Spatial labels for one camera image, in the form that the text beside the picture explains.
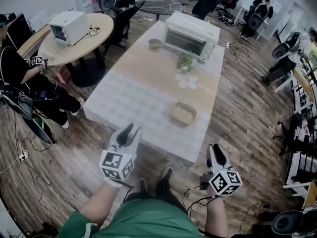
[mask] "metal tray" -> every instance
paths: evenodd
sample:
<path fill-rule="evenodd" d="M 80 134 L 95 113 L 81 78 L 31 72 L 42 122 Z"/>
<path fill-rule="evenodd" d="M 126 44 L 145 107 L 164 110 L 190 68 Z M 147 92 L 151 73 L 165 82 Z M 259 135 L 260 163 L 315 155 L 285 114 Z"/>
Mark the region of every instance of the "metal tray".
<path fill-rule="evenodd" d="M 169 109 L 169 116 L 184 123 L 191 125 L 196 117 L 197 111 L 187 104 L 174 101 L 171 108 Z"/>

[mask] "floor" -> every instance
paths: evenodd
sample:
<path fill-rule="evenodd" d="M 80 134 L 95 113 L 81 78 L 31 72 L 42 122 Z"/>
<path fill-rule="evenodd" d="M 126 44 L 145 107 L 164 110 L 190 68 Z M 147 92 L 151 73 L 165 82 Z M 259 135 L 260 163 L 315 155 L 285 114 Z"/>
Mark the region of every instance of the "floor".
<path fill-rule="evenodd" d="M 186 12 L 191 12 L 193 3 L 188 3 Z M 129 39 L 126 46 L 131 46 L 153 24 L 139 22 L 141 18 L 155 15 L 138 12 L 131 22 Z M 216 17 L 209 19 L 218 25 Z M 274 64 L 271 52 L 278 44 L 272 37 L 269 42 L 255 39 L 240 42 L 241 26 L 229 27 L 220 23 L 221 39 L 230 41 L 237 49 L 236 61 L 232 49 L 225 51 L 220 84 L 209 127 L 195 164 L 190 164 L 168 153 L 158 152 L 141 145 L 138 153 L 137 168 L 130 177 L 134 184 L 139 177 L 149 179 L 149 184 L 155 184 L 163 167 L 171 165 L 175 174 L 171 179 L 173 193 L 181 200 L 186 188 L 199 184 L 199 177 L 207 171 L 206 148 L 209 144 L 218 143 L 229 155 L 232 166 L 240 173 L 243 187 L 233 196 L 226 197 L 225 205 L 231 234 L 239 232 L 239 227 L 247 209 L 254 203 L 268 204 L 273 208 L 294 209 L 296 201 L 282 189 L 286 175 L 289 156 L 279 157 L 281 142 L 274 141 L 272 136 L 279 134 L 277 121 L 286 125 L 293 111 L 293 94 L 290 87 L 284 88 L 278 94 L 273 93 L 273 86 L 264 87 L 259 76 L 265 74 Z M 106 55 L 108 69 L 121 57 L 124 50 L 111 47 Z M 65 87 L 73 96 L 87 99 L 95 86 L 77 88 L 72 82 Z M 15 118 L 13 111 L 0 108 L 0 170 L 15 160 Z M 87 120 L 84 113 L 70 118 L 70 128 L 63 130 L 60 126 L 47 121 L 55 134 L 56 144 L 44 152 L 34 151 L 27 140 L 23 145 L 29 151 L 28 164 L 36 170 L 44 180 L 51 184 L 69 203 L 79 209 L 97 191 L 103 182 L 98 168 L 102 149 L 109 141 L 110 132 L 97 123 Z M 16 137 L 18 148 L 21 141 L 30 137 L 36 149 L 45 149 L 47 145 L 35 138 L 20 117 L 16 117 Z M 1 195 L 8 205 L 12 215 L 26 231 L 40 230 L 42 222 L 53 224 L 60 228 L 73 211 L 73 207 L 65 202 L 52 187 L 48 186 L 26 164 L 17 161 L 0 176 Z M 35 189 L 32 178 L 38 188 Z M 121 204 L 126 189 L 122 189 L 111 209 L 107 222 Z M 185 205 L 189 206 L 198 200 L 204 192 L 191 190 L 185 196 Z M 249 231 L 255 223 L 253 219 L 262 208 L 254 206 L 243 223 L 241 232 Z M 206 208 L 195 205 L 191 213 L 192 220 L 203 228 L 206 220 Z"/>

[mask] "sleeve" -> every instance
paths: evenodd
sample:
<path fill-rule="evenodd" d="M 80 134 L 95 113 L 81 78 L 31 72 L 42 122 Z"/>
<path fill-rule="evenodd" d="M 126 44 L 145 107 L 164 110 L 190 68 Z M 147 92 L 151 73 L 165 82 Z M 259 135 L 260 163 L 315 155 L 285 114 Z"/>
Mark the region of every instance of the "sleeve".
<path fill-rule="evenodd" d="M 13 48 L 3 50 L 1 71 L 6 83 L 20 84 L 29 69 L 29 64 Z"/>
<path fill-rule="evenodd" d="M 253 6 L 257 7 L 263 0 L 254 0 L 253 1 Z"/>
<path fill-rule="evenodd" d="M 271 6 L 268 10 L 268 15 L 267 15 L 269 18 L 272 18 L 273 17 L 273 6 Z"/>
<path fill-rule="evenodd" d="M 91 223 L 80 212 L 75 211 L 66 221 L 56 238 L 88 238 L 91 234 L 97 233 L 97 224 Z"/>

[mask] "small bowl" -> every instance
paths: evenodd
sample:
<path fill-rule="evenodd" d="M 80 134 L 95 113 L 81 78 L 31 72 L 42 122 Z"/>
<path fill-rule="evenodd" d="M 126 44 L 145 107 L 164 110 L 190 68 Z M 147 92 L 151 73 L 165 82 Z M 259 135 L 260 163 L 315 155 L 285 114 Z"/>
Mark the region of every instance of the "small bowl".
<path fill-rule="evenodd" d="M 158 50 L 160 47 L 162 47 L 162 41 L 159 39 L 150 39 L 149 44 L 150 49 L 152 50 Z"/>

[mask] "white toaster oven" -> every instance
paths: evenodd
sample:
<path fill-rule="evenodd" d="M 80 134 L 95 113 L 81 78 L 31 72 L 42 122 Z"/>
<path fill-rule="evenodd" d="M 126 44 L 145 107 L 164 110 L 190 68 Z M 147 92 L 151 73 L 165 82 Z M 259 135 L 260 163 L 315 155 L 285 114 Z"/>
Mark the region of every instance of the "white toaster oven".
<path fill-rule="evenodd" d="M 220 28 L 193 16 L 175 12 L 165 23 L 165 46 L 206 61 L 220 36 Z"/>
<path fill-rule="evenodd" d="M 54 39 L 65 45 L 74 45 L 89 31 L 86 15 L 80 11 L 64 11 L 54 17 L 49 25 Z"/>

